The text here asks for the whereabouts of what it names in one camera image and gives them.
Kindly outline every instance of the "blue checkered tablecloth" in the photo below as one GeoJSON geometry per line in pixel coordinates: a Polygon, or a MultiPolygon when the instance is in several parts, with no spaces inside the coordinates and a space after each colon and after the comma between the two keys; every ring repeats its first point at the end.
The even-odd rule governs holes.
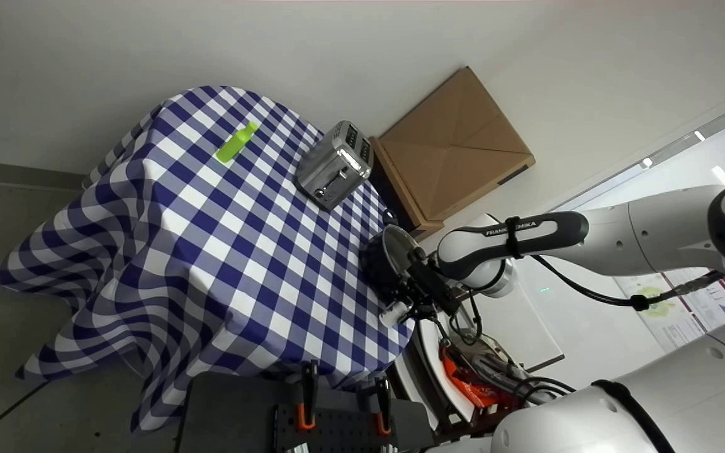
{"type": "Polygon", "coordinates": [[[356,262],[386,212],[369,183],[331,213],[300,196],[293,164],[317,139],[293,110],[238,89],[194,89],[146,116],[0,269],[5,287],[72,308],[21,376],[52,379],[137,353],[132,428],[151,430],[201,373],[313,359],[342,384],[393,362],[410,324],[379,324],[356,262]],[[245,124],[259,130],[222,164],[213,150],[245,124]]]}

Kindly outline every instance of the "gray floor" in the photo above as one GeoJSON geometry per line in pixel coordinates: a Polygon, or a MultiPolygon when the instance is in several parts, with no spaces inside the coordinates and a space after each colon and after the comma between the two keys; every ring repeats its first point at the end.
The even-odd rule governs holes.
{"type": "MultiPolygon", "coordinates": [[[[0,183],[0,262],[72,196],[72,189],[0,183]]],[[[58,332],[64,318],[59,300],[0,289],[0,450],[174,450],[176,422],[151,435],[130,435],[127,421],[140,379],[126,367],[50,383],[8,412],[37,388],[11,373],[58,332]]]]}

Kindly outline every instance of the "metal toaster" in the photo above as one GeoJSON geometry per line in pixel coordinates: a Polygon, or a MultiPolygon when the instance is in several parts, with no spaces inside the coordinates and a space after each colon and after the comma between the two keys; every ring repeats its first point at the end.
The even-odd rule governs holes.
{"type": "Polygon", "coordinates": [[[371,165],[366,139],[347,120],[339,120],[324,139],[297,164],[293,183],[324,212],[331,212],[351,194],[371,165]]]}

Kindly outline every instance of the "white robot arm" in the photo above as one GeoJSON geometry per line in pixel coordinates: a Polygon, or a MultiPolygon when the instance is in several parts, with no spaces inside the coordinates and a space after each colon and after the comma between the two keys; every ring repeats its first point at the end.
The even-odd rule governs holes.
{"type": "MultiPolygon", "coordinates": [[[[575,246],[545,248],[599,275],[644,275],[710,267],[725,275],[725,189],[702,186],[660,194],[623,206],[587,212],[589,235],[575,246]]],[[[536,221],[516,240],[548,237],[555,221],[536,221]]],[[[449,269],[481,248],[498,248],[506,235],[458,228],[437,246],[449,269]]],[[[458,281],[492,280],[495,254],[458,281]]],[[[509,415],[491,438],[492,453],[647,453],[725,450],[725,327],[616,379],[509,415]]]]}

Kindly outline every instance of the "cardboard box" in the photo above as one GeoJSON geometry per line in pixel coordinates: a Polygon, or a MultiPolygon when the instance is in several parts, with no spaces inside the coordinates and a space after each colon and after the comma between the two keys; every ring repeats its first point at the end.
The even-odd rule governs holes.
{"type": "Polygon", "coordinates": [[[534,164],[471,67],[454,71],[375,139],[375,154],[417,237],[534,164]]]}

